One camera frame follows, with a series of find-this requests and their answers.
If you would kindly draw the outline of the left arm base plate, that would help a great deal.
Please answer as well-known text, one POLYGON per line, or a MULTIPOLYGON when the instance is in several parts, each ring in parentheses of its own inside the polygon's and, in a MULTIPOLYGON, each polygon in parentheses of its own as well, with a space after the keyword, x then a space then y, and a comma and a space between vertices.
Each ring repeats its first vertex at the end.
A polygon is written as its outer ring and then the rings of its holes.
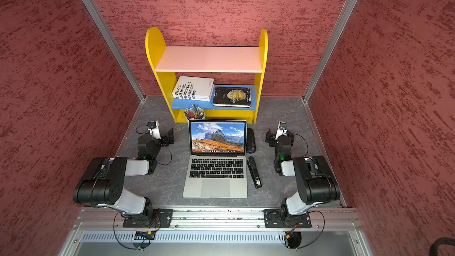
POLYGON ((172 209, 154 209, 150 216, 148 215, 125 215, 124 228, 169 228, 173 218, 172 209))

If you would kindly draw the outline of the silver laptop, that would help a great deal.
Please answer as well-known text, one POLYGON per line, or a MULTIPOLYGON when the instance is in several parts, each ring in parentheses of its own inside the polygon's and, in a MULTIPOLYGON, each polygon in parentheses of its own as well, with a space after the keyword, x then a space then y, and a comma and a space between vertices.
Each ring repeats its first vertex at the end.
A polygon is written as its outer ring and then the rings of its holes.
POLYGON ((246 120, 189 120, 184 198, 245 199, 246 120))

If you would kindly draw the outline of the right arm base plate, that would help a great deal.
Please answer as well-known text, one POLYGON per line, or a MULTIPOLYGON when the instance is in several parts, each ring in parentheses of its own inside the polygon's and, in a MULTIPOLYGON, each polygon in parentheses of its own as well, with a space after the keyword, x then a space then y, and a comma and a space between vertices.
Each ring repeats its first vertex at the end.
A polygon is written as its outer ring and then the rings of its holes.
POLYGON ((264 223, 266 228, 311 228, 312 224, 308 213, 290 215, 281 209, 265 209, 264 223))

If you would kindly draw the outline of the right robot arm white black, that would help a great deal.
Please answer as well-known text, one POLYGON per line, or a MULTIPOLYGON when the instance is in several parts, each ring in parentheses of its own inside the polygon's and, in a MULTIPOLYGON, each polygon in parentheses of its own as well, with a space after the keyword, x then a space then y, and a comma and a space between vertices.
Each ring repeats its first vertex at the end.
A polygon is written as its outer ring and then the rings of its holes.
POLYGON ((293 133, 281 129, 275 135, 268 131, 265 137, 265 142, 274 148, 276 173, 296 179, 297 192, 282 201, 280 214, 284 220, 303 216, 311 208, 341 197, 339 184, 324 156, 291 156, 294 139, 293 133))

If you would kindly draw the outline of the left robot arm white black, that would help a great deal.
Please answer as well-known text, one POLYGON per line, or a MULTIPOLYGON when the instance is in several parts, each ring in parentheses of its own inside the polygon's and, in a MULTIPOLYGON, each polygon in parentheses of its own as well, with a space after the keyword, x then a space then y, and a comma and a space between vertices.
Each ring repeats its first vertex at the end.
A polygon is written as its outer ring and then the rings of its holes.
POLYGON ((174 142, 174 129, 161 137, 144 133, 138 138, 136 159, 92 159, 74 190, 73 201, 85 206, 109 207, 125 216, 153 220, 154 209, 150 199, 125 189, 124 179, 153 174, 159 165, 157 157, 160 150, 174 142))

